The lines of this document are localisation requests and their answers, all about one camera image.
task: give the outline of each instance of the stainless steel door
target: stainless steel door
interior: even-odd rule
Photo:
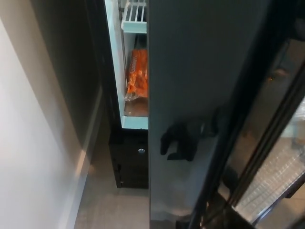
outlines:
[[[201,204],[202,190],[218,186],[226,157],[274,67],[276,54],[283,49],[294,4],[275,0],[149,1],[152,229],[174,228],[176,220],[191,215]],[[217,108],[224,121],[217,119],[219,130],[203,138],[202,130],[213,122]],[[187,125],[176,127],[176,123]],[[191,133],[188,143],[183,142],[183,133],[178,134],[181,129]],[[168,130],[178,145],[170,144],[164,151],[161,141]],[[197,141],[195,147],[185,147],[193,141]],[[194,155],[185,158],[180,155],[183,149]],[[221,168],[213,179],[211,171],[217,167]]]

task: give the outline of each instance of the white wall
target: white wall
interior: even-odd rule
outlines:
[[[0,228],[72,228],[83,148],[30,2],[0,0]]]

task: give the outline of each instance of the food package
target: food package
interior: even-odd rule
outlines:
[[[132,51],[131,63],[127,76],[126,101],[137,98],[147,98],[147,50],[135,49]]]

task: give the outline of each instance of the black frame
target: black frame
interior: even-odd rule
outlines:
[[[227,119],[222,123],[219,141],[213,153],[202,191],[192,212],[189,229],[196,228],[196,225],[199,225],[201,216],[206,211],[206,203],[212,199],[218,188],[226,162],[256,95],[263,81],[266,80],[266,73],[269,71],[270,65],[282,44],[289,36],[295,18],[296,2],[296,0],[274,0],[269,6],[264,24],[261,26],[261,30],[245,60],[234,95],[229,103],[230,107],[227,108],[225,115]]]
[[[104,0],[85,2],[111,129],[109,146],[116,185],[148,188],[148,131],[122,128]],[[138,177],[137,171],[145,176]]]

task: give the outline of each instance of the refrigerator shelf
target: refrigerator shelf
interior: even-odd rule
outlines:
[[[121,28],[128,33],[146,33],[146,0],[126,2]]]
[[[136,99],[125,103],[122,127],[125,129],[148,129],[147,99]]]

